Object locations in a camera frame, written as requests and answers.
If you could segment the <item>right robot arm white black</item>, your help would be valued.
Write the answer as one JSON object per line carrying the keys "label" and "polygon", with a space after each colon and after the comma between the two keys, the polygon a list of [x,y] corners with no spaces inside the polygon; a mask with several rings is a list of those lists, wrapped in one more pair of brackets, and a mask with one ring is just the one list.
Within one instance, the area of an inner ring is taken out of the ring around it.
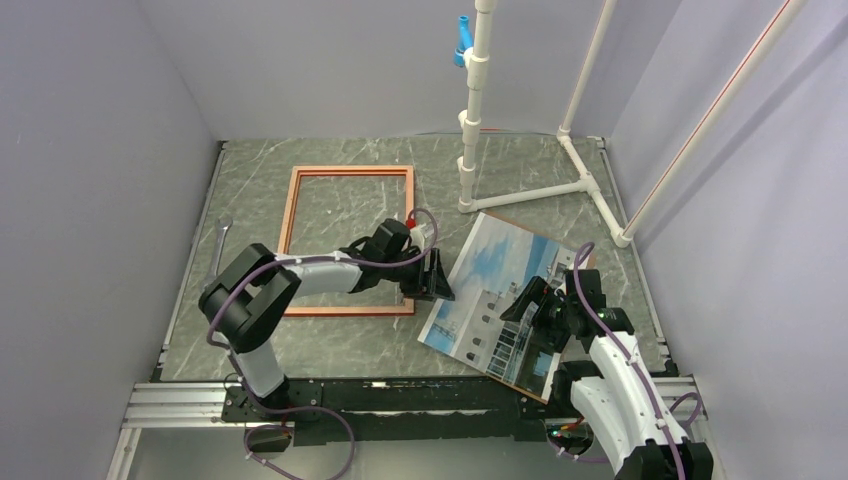
{"label": "right robot arm white black", "polygon": [[568,270],[555,288],[532,277],[501,315],[528,324],[532,347],[564,349],[579,341],[588,359],[561,364],[544,400],[587,421],[617,479],[709,479],[715,467],[704,442],[689,438],[662,399],[642,359],[626,312],[610,307],[594,269]]}

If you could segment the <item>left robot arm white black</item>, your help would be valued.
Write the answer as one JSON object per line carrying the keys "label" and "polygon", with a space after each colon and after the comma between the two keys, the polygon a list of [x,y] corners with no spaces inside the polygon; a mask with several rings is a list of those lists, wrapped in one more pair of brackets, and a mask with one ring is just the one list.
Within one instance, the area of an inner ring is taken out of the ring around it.
{"label": "left robot arm white black", "polygon": [[382,282],[396,284],[406,299],[454,300],[434,243],[413,219],[388,218],[373,234],[328,254],[276,254],[261,243],[248,245],[198,300],[209,322],[207,341],[226,351],[250,391],[248,407],[272,420],[289,403],[289,378],[271,337],[294,300],[360,293]]}

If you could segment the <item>orange wooden picture frame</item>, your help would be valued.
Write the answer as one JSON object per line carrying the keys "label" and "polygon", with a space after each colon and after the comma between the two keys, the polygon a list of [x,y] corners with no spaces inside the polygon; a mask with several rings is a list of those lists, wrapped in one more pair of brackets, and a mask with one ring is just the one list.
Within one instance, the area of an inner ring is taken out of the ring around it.
{"label": "orange wooden picture frame", "polygon": [[[286,205],[281,225],[278,250],[288,253],[291,235],[296,220],[296,208],[301,181],[306,177],[401,177],[404,179],[405,213],[415,206],[413,166],[391,165],[345,165],[345,166],[295,166],[289,182]],[[410,316],[415,313],[413,300],[404,300],[391,306],[295,306],[287,310],[292,317],[365,317],[365,316]]]}

